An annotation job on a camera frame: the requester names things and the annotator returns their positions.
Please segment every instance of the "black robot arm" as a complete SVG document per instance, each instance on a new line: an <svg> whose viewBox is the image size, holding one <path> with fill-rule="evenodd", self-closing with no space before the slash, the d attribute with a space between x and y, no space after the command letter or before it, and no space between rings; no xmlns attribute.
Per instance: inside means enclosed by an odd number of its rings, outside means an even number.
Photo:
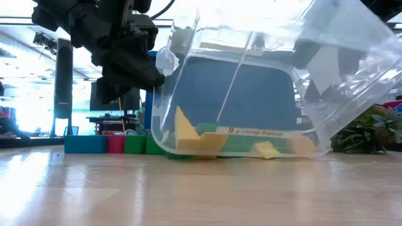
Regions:
<svg viewBox="0 0 402 226"><path fill-rule="evenodd" d="M148 56L158 28L146 13L151 0L35 0L32 22L56 31L63 28L74 47L92 54L92 63L102 66L97 97L108 103L131 87L152 90L163 84Z"/></svg>

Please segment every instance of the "label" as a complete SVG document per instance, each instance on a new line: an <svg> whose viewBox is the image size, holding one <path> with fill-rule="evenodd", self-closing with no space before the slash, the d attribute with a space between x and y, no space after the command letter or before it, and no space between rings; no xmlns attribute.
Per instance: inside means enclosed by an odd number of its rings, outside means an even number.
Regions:
<svg viewBox="0 0 402 226"><path fill-rule="evenodd" d="M268 129L248 129L235 127L218 127L217 134L228 134L237 136L256 136L256 137L276 137L276 138L294 138L297 132L274 131Z"/></svg>

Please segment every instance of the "wooden surface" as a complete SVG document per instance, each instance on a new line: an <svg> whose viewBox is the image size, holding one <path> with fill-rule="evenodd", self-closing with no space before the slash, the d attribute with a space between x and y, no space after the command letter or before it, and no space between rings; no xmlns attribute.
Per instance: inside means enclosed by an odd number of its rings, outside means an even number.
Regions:
<svg viewBox="0 0 402 226"><path fill-rule="evenodd" d="M175 161L0 152L0 225L402 225L402 155Z"/></svg>

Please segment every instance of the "clear plastic bin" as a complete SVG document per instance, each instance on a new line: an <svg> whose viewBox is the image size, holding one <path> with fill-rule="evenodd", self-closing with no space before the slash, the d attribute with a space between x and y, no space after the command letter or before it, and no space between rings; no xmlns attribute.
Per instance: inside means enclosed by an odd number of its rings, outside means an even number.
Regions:
<svg viewBox="0 0 402 226"><path fill-rule="evenodd" d="M359 0L176 4L152 118L168 152L321 156L401 82L401 43Z"/></svg>

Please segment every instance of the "pink block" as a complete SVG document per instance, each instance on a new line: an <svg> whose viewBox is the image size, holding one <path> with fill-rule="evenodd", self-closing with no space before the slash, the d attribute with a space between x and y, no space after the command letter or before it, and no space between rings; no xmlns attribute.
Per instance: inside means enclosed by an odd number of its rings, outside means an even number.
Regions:
<svg viewBox="0 0 402 226"><path fill-rule="evenodd" d="M114 154L124 154L124 145L126 143L125 136L108 136L107 152Z"/></svg>

